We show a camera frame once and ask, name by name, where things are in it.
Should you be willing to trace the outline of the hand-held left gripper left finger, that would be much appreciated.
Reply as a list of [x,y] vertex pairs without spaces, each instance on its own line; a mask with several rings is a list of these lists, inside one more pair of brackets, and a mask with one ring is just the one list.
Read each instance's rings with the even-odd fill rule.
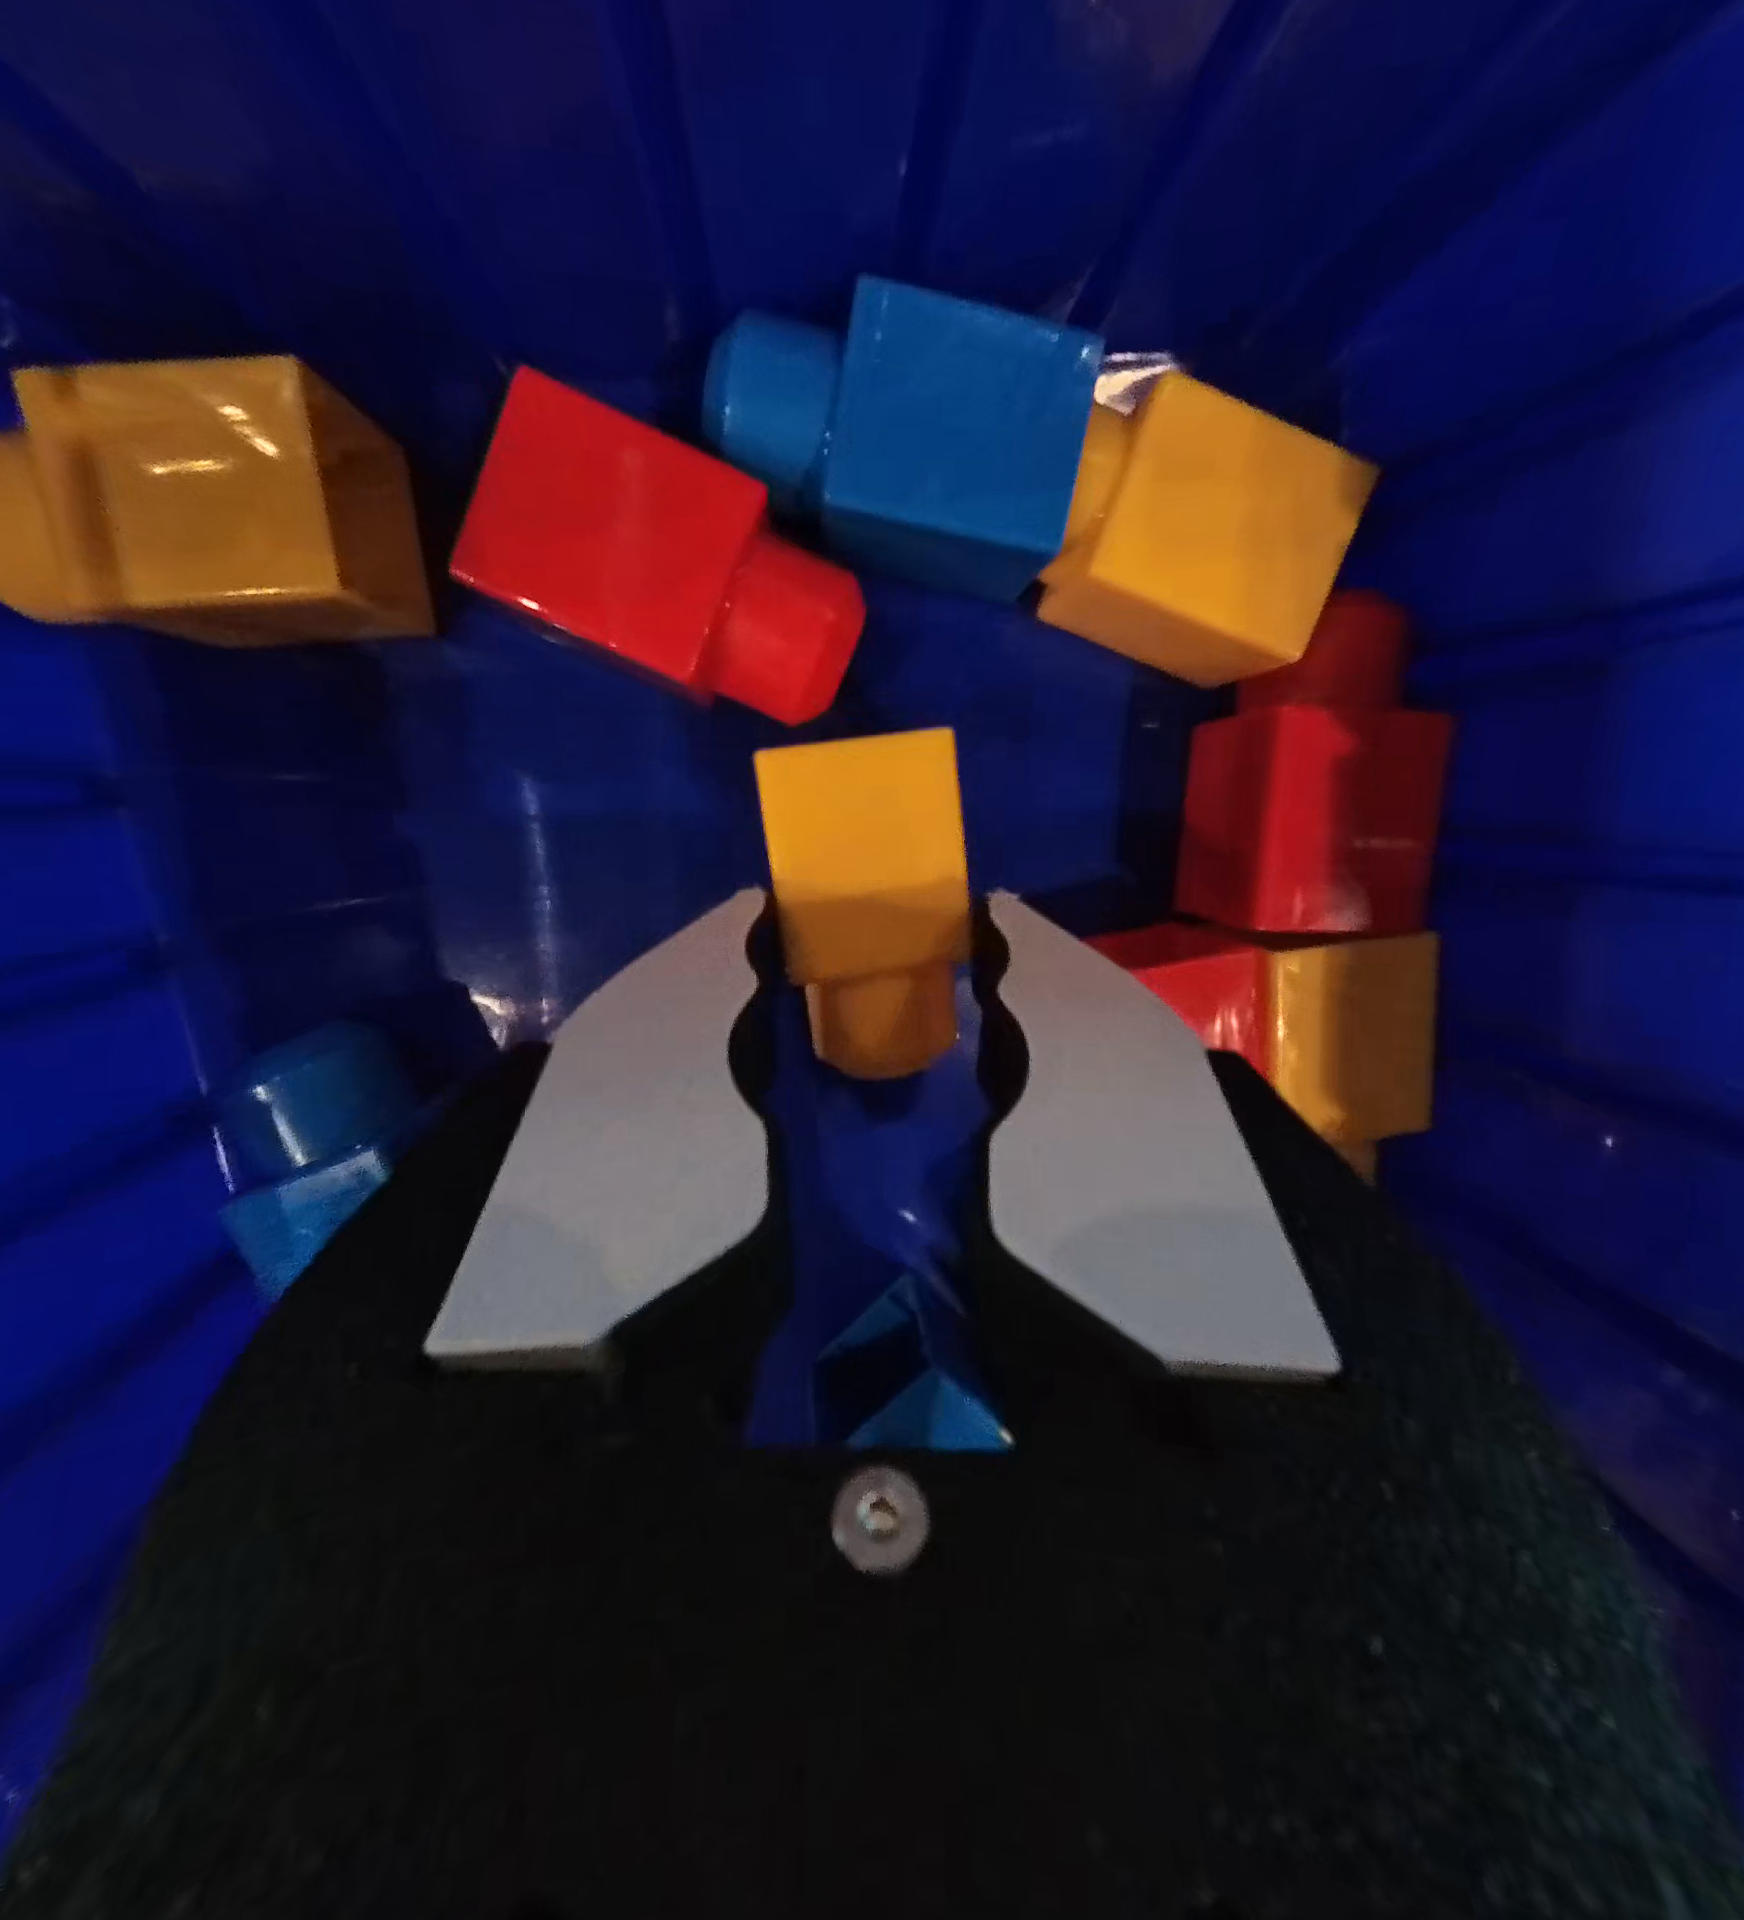
[[760,887],[731,894],[559,1027],[427,1331],[431,1363],[598,1369],[634,1316],[765,1221],[766,1126],[732,1068],[765,908]]

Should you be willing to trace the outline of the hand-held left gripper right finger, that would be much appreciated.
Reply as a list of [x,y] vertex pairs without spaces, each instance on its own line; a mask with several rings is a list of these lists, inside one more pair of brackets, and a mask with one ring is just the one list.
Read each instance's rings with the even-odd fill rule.
[[996,1000],[1026,1054],[987,1145],[1001,1252],[1172,1376],[1330,1380],[1341,1347],[1197,1034],[1010,892]]

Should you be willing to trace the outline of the yellow mega block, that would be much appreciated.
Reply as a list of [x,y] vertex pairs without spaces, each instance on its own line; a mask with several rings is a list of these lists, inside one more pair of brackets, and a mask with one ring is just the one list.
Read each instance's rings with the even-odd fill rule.
[[783,970],[819,1061],[854,1079],[933,1068],[976,942],[956,731],[765,749],[755,777]]

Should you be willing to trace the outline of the pile of mega blocks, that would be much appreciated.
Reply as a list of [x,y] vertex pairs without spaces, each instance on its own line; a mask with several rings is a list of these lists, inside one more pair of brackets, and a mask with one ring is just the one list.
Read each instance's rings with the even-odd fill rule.
[[[428,591],[399,449],[300,359],[106,363],[14,373],[19,424],[0,431],[0,603],[50,627],[142,627],[205,645],[368,641],[428,635]],[[865,624],[857,580],[769,527],[766,488],[541,373],[507,384],[450,561],[453,580],[598,645],[690,692],[807,722],[841,687]],[[1025,1071],[987,1091],[984,1226],[995,1276],[943,1296],[940,1325],[972,1340],[1004,1389],[1001,1447],[1028,1437],[1021,1380],[1081,1360],[1032,1361],[1033,1313],[1101,1363],[1173,1391],[1181,1380],[1297,1389],[1325,1380],[1172,1376],[1001,1252],[987,1208],[987,1145],[1026,1054],[1001,1016],[1004,947],[976,897],[971,981],[984,1044]],[[740,1329],[736,1256],[765,1221],[676,1292],[634,1316],[603,1366],[445,1371],[605,1378],[634,1338],[684,1338],[688,1309],[738,1338],[753,1376],[780,1313]]]

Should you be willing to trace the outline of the blue plastic bin with blocks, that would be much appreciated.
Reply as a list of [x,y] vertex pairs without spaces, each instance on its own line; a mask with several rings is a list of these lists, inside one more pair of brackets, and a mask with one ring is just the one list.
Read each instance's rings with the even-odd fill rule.
[[[286,351],[431,549],[532,363],[687,434],[862,272],[1385,471],[1454,718],[1385,1185],[1621,1500],[1744,1821],[1744,5],[0,5],[11,373]],[[765,724],[453,594],[241,662],[0,607],[0,1859],[259,1325],[213,1091],[456,1090],[760,866]]]

